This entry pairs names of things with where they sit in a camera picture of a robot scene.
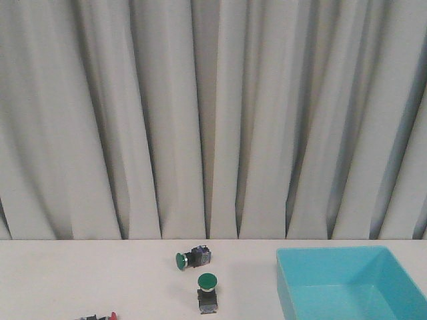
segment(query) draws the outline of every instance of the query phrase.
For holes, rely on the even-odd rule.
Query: electrical component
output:
[[[200,245],[191,249],[191,252],[177,253],[175,260],[179,270],[188,267],[196,268],[211,262],[211,251],[205,245]]]
[[[200,289],[197,290],[197,299],[199,300],[199,310],[202,315],[216,313],[218,309],[215,292],[217,282],[216,276],[211,273],[204,273],[197,281],[200,286]]]
[[[109,317],[102,317],[98,319],[96,315],[90,315],[88,317],[79,318],[77,320],[117,320],[117,315],[115,312],[111,312],[111,316]]]

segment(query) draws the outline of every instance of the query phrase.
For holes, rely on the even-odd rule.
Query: blue plastic bin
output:
[[[385,247],[278,249],[277,257],[286,320],[427,320],[425,296]]]

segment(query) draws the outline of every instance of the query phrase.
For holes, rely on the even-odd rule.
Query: gray curtain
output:
[[[427,2],[0,1],[0,239],[427,237]]]

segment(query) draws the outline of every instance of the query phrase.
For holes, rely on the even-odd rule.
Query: green push button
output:
[[[185,257],[181,253],[177,253],[175,256],[176,266],[179,270],[185,269]]]
[[[197,283],[199,283],[200,288],[202,290],[207,290],[207,291],[214,289],[217,282],[218,281],[215,275],[211,273],[204,273],[199,277],[199,280],[197,281]]]

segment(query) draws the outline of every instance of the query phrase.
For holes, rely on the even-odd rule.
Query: white table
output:
[[[206,244],[209,265],[179,271],[177,252]],[[0,319],[283,319],[276,249],[385,245],[427,294],[427,241],[0,241]],[[217,314],[200,315],[197,278],[218,278]]]

